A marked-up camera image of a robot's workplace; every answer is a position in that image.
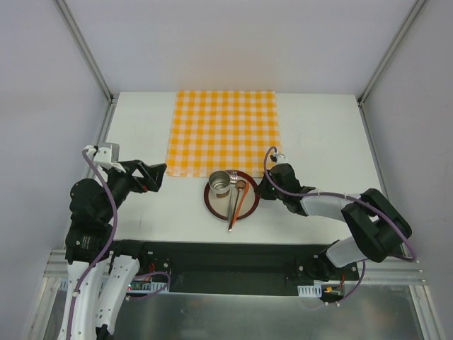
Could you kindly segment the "copper spoon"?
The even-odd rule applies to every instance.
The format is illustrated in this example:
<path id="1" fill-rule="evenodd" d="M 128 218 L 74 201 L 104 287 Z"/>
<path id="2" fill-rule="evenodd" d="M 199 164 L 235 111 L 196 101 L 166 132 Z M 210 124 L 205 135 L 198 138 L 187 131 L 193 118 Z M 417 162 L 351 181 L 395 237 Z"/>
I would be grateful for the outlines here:
<path id="1" fill-rule="evenodd" d="M 241 195 L 241 192 L 245 189 L 245 187 L 246 187 L 246 182 L 244 180 L 239 180 L 235 184 L 236 199 L 235 199 L 234 203 L 231 204 L 231 209 L 229 212 L 229 224 L 228 224 L 229 232 L 231 232 L 233 229 L 234 218 L 236 217 L 238 204 L 239 204 L 239 197 Z"/>

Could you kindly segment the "silver fork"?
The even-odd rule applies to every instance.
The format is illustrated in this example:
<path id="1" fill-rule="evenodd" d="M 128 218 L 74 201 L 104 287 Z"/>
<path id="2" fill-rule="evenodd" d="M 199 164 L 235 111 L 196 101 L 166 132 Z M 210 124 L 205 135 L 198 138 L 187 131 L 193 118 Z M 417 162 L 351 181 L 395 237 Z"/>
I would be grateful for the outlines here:
<path id="1" fill-rule="evenodd" d="M 230 220 L 233 215 L 233 198 L 234 198 L 234 189 L 236 183 L 239 179 L 238 173 L 236 170 L 227 170 L 226 171 L 230 176 L 230 195 L 229 195 L 229 204 L 227 209 L 227 219 Z"/>

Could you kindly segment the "metal cup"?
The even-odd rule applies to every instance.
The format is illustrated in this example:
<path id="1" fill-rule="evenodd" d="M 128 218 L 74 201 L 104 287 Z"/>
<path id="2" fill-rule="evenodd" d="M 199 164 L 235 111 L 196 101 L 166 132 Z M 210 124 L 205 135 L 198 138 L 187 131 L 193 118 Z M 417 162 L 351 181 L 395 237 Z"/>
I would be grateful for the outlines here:
<path id="1" fill-rule="evenodd" d="M 208 184 L 217 198 L 225 198 L 231 190 L 231 177 L 226 171 L 214 171 L 208 178 Z"/>

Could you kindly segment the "orange checkered cloth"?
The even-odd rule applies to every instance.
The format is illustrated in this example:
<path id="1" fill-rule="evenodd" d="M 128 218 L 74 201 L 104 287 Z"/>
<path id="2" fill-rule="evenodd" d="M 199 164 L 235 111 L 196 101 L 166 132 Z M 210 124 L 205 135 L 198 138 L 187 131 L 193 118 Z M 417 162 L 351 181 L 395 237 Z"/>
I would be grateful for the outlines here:
<path id="1" fill-rule="evenodd" d="M 252 177 L 280 147 L 273 91 L 179 91 L 166 155 L 169 176 L 201 178 L 216 170 Z"/>

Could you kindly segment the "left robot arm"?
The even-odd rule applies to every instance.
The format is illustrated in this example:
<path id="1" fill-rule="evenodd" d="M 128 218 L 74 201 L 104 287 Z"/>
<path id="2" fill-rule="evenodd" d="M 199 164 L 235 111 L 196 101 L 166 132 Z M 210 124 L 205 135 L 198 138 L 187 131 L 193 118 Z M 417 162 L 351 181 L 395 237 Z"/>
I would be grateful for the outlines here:
<path id="1" fill-rule="evenodd" d="M 71 188 L 65 239 L 68 288 L 59 339 L 112 339 L 130 283 L 170 277 L 156 271 L 144 242 L 113 241 L 118 208 L 130 193 L 157 192 L 166 165 L 134 160 L 120 166 L 120 171 L 106 170 L 106 179 L 85 178 Z"/>

